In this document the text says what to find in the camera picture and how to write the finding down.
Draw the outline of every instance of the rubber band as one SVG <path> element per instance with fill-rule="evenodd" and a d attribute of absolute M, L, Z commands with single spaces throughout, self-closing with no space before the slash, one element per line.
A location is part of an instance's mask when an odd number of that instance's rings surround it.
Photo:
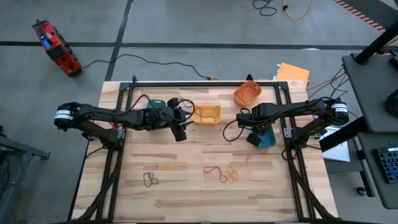
<path fill-rule="evenodd" d="M 203 115 L 202 115 L 202 112 L 203 112 L 203 108 L 201 108 L 201 107 L 198 107 L 198 108 L 195 110 L 195 114 L 199 115 L 200 121 L 201 121 L 201 118 L 214 118 L 214 121 L 217 122 L 217 118 L 216 118 L 216 117 L 214 117 L 214 116 L 203 116 Z"/>
<path fill-rule="evenodd" d="M 155 174 L 153 172 L 145 172 L 144 175 L 142 175 L 142 176 L 144 178 L 145 187 L 151 187 L 152 184 L 156 185 L 157 183 L 159 183 L 159 179 L 154 177 Z M 149 184 L 147 184 L 147 180 L 146 180 L 145 176 L 148 176 Z"/>
<path fill-rule="evenodd" d="M 238 172 L 231 166 L 226 166 L 223 174 L 227 176 L 228 182 L 233 183 L 238 181 Z"/>
<path fill-rule="evenodd" d="M 221 183 L 225 183 L 225 182 L 228 181 L 228 178 L 227 178 L 226 176 L 224 176 L 224 174 L 223 174 L 221 168 L 219 168 L 218 166 L 208 166 L 208 167 L 204 167 L 204 168 L 203 168 L 203 171 L 204 171 L 205 174 L 207 174 L 207 173 L 210 173 L 211 171 L 213 171 L 214 169 L 218 169 L 218 172 L 220 173 L 220 177 L 219 177 L 219 178 L 220 178 L 220 182 L 221 182 Z"/>

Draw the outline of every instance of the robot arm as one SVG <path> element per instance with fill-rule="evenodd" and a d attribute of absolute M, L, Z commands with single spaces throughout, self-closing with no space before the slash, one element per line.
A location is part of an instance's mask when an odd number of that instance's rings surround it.
<path fill-rule="evenodd" d="M 77 102 L 65 103 L 58 107 L 54 125 L 64 131 L 79 129 L 84 137 L 97 137 L 107 147 L 118 145 L 118 130 L 105 129 L 91 120 L 121 124 L 137 131 L 170 128 L 175 140 L 183 141 L 187 138 L 185 128 L 190 124 L 185 123 L 186 115 L 190 113 L 178 107 L 178 104 L 178 99 L 172 98 L 163 107 L 116 111 Z"/>
<path fill-rule="evenodd" d="M 317 115 L 318 118 L 302 128 L 284 130 L 285 135 L 290 136 L 292 144 L 305 147 L 311 135 L 325 134 L 325 128 L 329 125 L 341 126 L 349 121 L 347 105 L 340 99 L 331 98 L 319 98 L 289 105 L 261 103 L 252 109 L 252 113 L 237 114 L 236 120 L 239 127 L 252 127 L 253 133 L 246 140 L 258 146 L 261 143 L 258 135 L 264 135 L 267 127 L 277 119 L 310 114 Z"/>

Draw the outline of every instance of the wooden table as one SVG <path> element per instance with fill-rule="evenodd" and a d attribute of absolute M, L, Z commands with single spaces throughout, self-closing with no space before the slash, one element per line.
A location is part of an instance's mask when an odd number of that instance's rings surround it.
<path fill-rule="evenodd" d="M 99 107 L 115 108 L 120 82 L 105 82 Z M 225 125 L 234 120 L 239 107 L 234 103 L 236 87 L 145 87 L 135 88 L 132 101 L 142 94 L 151 99 L 169 100 L 181 97 L 198 105 L 220 105 L 222 120 L 217 125 L 191 124 L 187 140 L 175 142 L 170 129 L 133 131 L 129 129 L 124 147 L 123 165 L 114 214 L 115 222 L 271 222 L 297 221 L 288 165 L 281 157 L 284 140 L 280 121 L 272 125 L 277 144 L 258 150 L 246 142 L 249 131 L 235 142 L 222 137 Z M 307 100 L 302 82 L 289 82 L 292 102 Z M 262 93 L 249 108 L 258 103 L 276 103 L 274 87 L 263 86 Z M 146 106 L 140 101 L 135 109 Z M 296 117 L 304 126 L 311 116 Z M 232 138 L 240 132 L 236 123 L 227 132 Z M 308 144 L 318 146 L 311 139 Z M 88 152 L 101 146 L 91 142 Z M 311 189 L 332 214 L 337 216 L 333 194 L 322 153 L 318 149 L 303 150 Z M 106 150 L 92 154 L 85 161 L 73 210 L 79 217 L 93 201 L 101 187 Z M 238 172 L 237 182 L 221 183 L 218 173 L 203 173 L 205 166 L 232 166 Z M 144 186 L 143 174 L 153 172 L 157 185 Z M 307 215 L 305 197 L 300 189 Z"/>

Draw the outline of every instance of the concrete floor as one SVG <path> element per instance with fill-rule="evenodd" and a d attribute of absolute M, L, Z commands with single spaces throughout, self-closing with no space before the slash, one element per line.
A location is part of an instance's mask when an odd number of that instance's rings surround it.
<path fill-rule="evenodd" d="M 300 14 L 304 1 L 290 1 Z M 127 0 L 0 2 L 0 41 L 36 41 L 35 19 L 54 24 L 69 42 L 114 42 Z M 135 0 L 123 42 L 367 45 L 380 33 L 332 0 L 314 1 L 311 13 L 291 21 L 278 8 L 272 17 L 261 17 L 250 0 Z M 109 60 L 112 47 L 74 47 L 82 65 Z M 75 191 L 87 142 L 79 131 L 57 131 L 53 116 L 59 104 L 79 101 L 96 105 L 108 64 L 96 63 L 79 77 L 70 78 L 55 66 L 41 47 L 0 47 L 0 124 L 16 141 L 51 151 L 50 160 L 34 159 L 18 195 L 14 218 L 29 223 L 65 221 Z M 277 64 L 309 69 L 310 87 L 323 82 L 341 67 L 341 57 L 352 50 L 249 50 L 249 49 L 138 49 L 121 48 L 159 62 L 190 63 L 204 75 L 220 80 L 272 78 Z M 112 80 L 200 80 L 187 67 L 150 65 L 136 58 L 116 62 Z M 351 86 L 343 97 L 350 111 L 360 114 Z M 324 88 L 315 97 L 329 95 Z M 358 173 L 330 174 L 333 195 L 341 218 L 396 223 L 398 213 L 386 210 L 379 199 L 356 195 L 362 185 Z"/>

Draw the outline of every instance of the yellow basket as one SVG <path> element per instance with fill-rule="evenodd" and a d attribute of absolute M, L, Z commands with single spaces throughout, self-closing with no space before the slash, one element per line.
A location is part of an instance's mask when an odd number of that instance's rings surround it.
<path fill-rule="evenodd" d="M 195 124 L 218 124 L 221 121 L 221 107 L 195 105 L 192 119 Z"/>

